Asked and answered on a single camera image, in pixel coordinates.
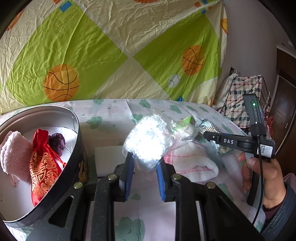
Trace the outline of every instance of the pink fuzzy cloth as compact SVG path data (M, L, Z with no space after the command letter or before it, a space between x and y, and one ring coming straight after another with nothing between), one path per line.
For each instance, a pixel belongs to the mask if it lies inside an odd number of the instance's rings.
M18 131L12 132L8 136L0 153L3 171L16 176L21 181L30 182L29 163L32 152L33 148L29 140L24 138Z

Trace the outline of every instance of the black cable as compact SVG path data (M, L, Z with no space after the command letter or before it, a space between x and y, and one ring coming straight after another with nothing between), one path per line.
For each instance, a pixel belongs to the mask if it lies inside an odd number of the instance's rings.
M264 189L264 182L263 182L263 168L262 168L262 160L261 160L261 149L260 149L260 137L257 137L257 142L258 142L258 154L259 154L259 164L260 164L260 179L261 179L261 195L260 195L260 201L259 201L259 206L256 212L256 215L254 217L254 220L252 222L252 225L255 224L256 219L258 217L258 214L260 212L261 209L261 205L262 205L262 200L263 200L263 189Z

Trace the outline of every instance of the white foam block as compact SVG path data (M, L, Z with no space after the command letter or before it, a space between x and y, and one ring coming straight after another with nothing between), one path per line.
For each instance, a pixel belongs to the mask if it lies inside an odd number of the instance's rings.
M105 146L94 149L97 177L104 177L113 173L115 167L125 162L122 146Z

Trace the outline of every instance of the basketball print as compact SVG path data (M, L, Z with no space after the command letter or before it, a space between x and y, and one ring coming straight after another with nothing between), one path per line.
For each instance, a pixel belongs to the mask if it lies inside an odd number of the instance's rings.
M68 101L78 91L79 76L70 65L61 64L52 68L44 80L46 97L55 102Z
M152 2L157 2L158 0L134 0L135 2L140 2L140 3L152 3Z
M181 77L178 74L174 74L172 75L169 79L168 79L168 87L169 88L174 88L178 85L178 83L180 82Z
M210 107L212 107L212 106L213 106L213 103L214 103L214 99L213 99L213 97L211 97L211 98L208 100L207 105L210 106Z
M182 68L186 75L195 75L203 67L205 54L200 45L188 48L182 57Z
M227 23L227 18L221 19L221 28L224 30L226 35L228 35L228 23Z
M18 15L16 15L16 17L12 20L12 22L9 24L8 28L6 29L6 31L11 30L15 24L18 22L18 20L20 19L20 17L22 16L23 12L24 12L25 8L20 11L20 13Z

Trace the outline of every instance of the blue gripper pad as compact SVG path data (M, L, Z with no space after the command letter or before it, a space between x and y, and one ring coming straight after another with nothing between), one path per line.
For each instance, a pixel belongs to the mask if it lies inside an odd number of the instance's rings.
M130 155L129 164L128 164L128 176L124 183L124 197L126 201L128 200L129 194L131 192L131 182L133 180L133 169L134 169L133 156Z
M163 172L161 170L160 164L157 165L156 173L157 173L159 193L161 196L161 200L164 201L165 200L165 181L163 179Z

